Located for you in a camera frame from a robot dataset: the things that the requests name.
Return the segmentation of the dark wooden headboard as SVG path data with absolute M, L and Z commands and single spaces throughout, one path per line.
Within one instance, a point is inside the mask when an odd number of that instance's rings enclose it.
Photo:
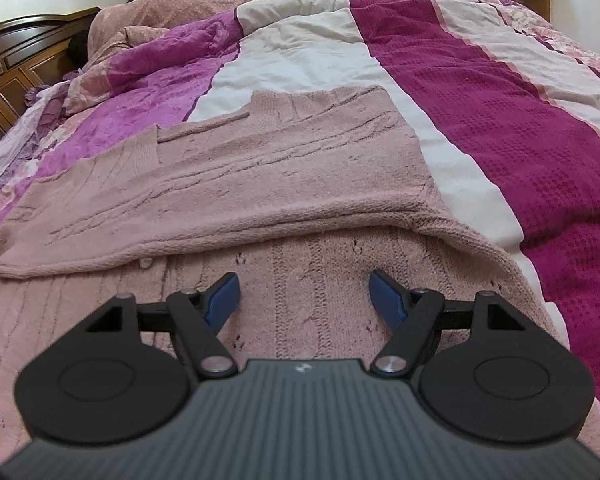
M 36 14 L 0 23 L 0 140 L 27 109 L 26 93 L 52 86 L 87 62 L 95 6 L 70 14 Z

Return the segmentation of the pink knitted sweater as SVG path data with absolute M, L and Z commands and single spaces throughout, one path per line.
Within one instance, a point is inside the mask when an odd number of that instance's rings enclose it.
M 370 361 L 389 337 L 376 269 L 461 300 L 496 290 L 552 328 L 513 260 L 450 213 L 378 87 L 257 91 L 35 181 L 0 225 L 0 461 L 27 439 L 17 374 L 119 292 L 160 301 L 233 272 L 221 338 L 238 362 Z

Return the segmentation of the lilac floral pillow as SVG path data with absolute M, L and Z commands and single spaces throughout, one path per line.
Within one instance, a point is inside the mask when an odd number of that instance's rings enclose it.
M 35 103 L 24 112 L 9 132 L 1 138 L 0 177 L 17 157 L 24 144 L 27 143 L 27 140 L 33 136 L 46 106 L 55 98 L 59 98 L 60 102 L 64 102 L 65 98 L 61 96 L 61 93 L 66 93 L 68 88 L 68 81 L 64 81 L 42 90 L 38 94 L 38 99 Z

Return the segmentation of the magenta white patchwork quilt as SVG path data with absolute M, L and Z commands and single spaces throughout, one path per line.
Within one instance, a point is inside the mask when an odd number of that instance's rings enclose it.
M 504 250 L 592 370 L 600 454 L 600 60 L 502 0 L 256 0 L 172 29 L 129 26 L 53 99 L 37 180 L 150 127 L 236 112 L 257 91 L 378 87 L 415 131 L 455 219 Z

